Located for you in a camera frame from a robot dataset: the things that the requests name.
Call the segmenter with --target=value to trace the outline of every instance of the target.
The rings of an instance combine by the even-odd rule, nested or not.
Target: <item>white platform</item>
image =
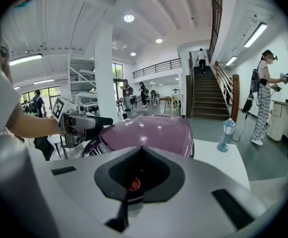
[[[247,172],[236,145],[229,144],[226,153],[217,149],[218,143],[194,139],[194,159],[208,163],[250,190]]]

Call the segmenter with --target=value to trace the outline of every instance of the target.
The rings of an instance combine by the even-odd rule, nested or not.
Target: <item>ceiling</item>
[[[230,29],[227,35],[227,42],[223,48],[224,52],[219,59],[219,64],[224,66],[232,56],[239,56],[245,51],[253,49],[255,43],[268,34],[270,27],[262,33],[256,42],[249,48],[245,48],[245,42],[250,38],[260,22],[265,22],[267,25],[272,21],[279,8],[273,0],[237,0]]]
[[[178,78],[178,75],[170,75],[170,76],[164,76],[164,77],[158,77],[154,79],[149,79],[149,80],[144,80],[143,83],[145,86],[153,86],[153,85],[158,85],[158,84],[178,84],[178,80],[175,78]]]
[[[69,53],[83,60],[93,57],[99,20],[113,24],[114,59],[135,63],[157,38],[211,25],[210,9],[210,0],[33,0],[11,8],[1,29],[11,60],[43,55],[11,68],[14,82],[21,85],[38,77],[65,77]],[[123,20],[128,13],[135,17],[131,23]]]

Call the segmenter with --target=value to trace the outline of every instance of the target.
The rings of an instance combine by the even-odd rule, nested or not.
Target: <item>black slot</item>
[[[223,208],[235,227],[240,230],[254,221],[254,219],[239,205],[236,200],[225,190],[212,191],[219,205]]]
[[[76,170],[75,167],[70,166],[70,167],[64,167],[60,169],[52,169],[51,172],[54,174],[54,176],[57,176],[57,175],[62,175],[62,174],[69,173],[75,170]]]

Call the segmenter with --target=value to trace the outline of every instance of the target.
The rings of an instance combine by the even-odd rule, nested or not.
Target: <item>white shirt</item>
[[[264,73],[264,68],[268,68],[268,64],[266,63],[265,60],[261,60],[258,64],[258,76],[259,78],[264,78],[265,79],[265,73]]]
[[[204,53],[204,51],[199,51],[198,56],[199,56],[199,57],[198,57],[199,60],[205,59],[205,53]]]

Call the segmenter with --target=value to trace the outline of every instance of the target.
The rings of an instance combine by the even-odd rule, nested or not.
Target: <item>woman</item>
[[[139,86],[140,88],[138,90],[140,91],[140,97],[142,97],[143,107],[146,107],[145,85],[143,82],[140,82]]]
[[[274,54],[270,50],[266,50],[262,54],[261,60],[258,64],[259,88],[257,93],[257,104],[259,111],[252,139],[252,143],[257,145],[263,145],[263,132],[268,119],[269,107],[271,104],[270,88],[275,89],[274,86],[269,84],[284,82],[280,78],[270,77],[268,65],[273,64],[275,59],[277,59],[277,57],[274,58]]]

